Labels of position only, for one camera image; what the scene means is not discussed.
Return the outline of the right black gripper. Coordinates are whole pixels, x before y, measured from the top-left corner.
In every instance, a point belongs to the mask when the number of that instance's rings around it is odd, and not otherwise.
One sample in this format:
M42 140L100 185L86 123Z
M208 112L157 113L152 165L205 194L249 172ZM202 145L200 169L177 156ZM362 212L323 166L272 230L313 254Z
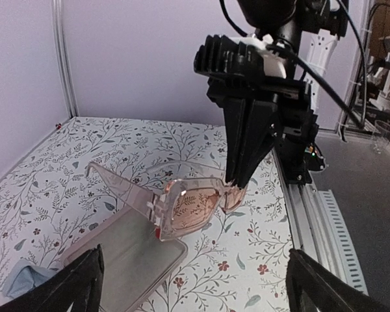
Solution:
M208 80L207 97L224 112L226 182L244 189L274 143L272 136L305 136L319 130L308 83L267 79L261 86Z

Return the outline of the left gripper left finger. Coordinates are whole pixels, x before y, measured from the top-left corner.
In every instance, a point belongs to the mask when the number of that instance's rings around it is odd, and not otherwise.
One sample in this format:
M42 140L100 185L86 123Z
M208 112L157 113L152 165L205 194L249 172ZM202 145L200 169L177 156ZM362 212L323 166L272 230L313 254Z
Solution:
M41 286L0 311L99 311L104 277L100 245L89 249Z

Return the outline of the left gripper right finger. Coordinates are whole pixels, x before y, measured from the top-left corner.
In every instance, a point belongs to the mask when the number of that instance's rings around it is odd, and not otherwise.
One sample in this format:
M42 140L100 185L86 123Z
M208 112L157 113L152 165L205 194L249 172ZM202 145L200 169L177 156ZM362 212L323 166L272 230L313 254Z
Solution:
M291 311L390 311L301 250L289 250L285 282Z

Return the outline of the pink glasses case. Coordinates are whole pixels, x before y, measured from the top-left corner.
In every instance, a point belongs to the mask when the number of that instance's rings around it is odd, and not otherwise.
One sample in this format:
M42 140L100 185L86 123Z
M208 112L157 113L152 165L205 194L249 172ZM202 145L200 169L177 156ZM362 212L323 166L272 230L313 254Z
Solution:
M154 225L129 206L72 244L60 261L68 265L97 246L105 266L101 311L136 311L188 254L180 240L160 241Z

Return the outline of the small blue cloth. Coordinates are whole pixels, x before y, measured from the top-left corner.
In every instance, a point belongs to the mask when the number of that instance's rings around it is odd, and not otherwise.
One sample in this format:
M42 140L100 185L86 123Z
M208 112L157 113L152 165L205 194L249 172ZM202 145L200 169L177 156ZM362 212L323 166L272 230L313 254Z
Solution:
M36 266L26 259L20 259L10 271L3 284L3 296L15 299L50 280L57 270Z

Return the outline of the pink translucent sunglasses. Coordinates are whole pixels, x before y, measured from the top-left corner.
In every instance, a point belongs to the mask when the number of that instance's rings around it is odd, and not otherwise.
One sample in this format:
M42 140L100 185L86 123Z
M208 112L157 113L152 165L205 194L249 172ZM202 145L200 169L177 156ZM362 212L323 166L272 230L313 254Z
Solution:
M155 225L156 237L160 241L170 241L200 230L218 208L225 215L231 214L246 195L246 187L241 189L224 181L223 169L204 164L174 160L159 163L146 172L158 172L171 166L184 166L201 176L172 179L162 194L156 194L96 162L88 164L86 175L95 170L118 199Z

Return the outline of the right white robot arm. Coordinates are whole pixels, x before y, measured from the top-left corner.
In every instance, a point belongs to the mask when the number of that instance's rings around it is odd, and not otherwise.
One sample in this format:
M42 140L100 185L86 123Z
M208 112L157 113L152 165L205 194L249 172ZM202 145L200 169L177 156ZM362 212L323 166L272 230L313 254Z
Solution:
M290 184L311 182L306 149L319 131L317 87L346 110L333 88L299 57L303 33L346 34L342 10L329 1L240 1L252 35L212 35L194 59L194 71L208 78L207 97L223 110L226 181L243 189L259 163L276 151Z

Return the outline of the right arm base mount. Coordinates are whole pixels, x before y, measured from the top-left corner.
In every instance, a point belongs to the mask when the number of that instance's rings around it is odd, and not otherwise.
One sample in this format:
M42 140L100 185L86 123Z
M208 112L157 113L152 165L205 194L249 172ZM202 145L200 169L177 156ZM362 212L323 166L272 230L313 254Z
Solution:
M315 142L317 130L305 136L284 135L276 145L276 153L284 182L288 185L306 185L313 182L310 172L321 172L326 161Z

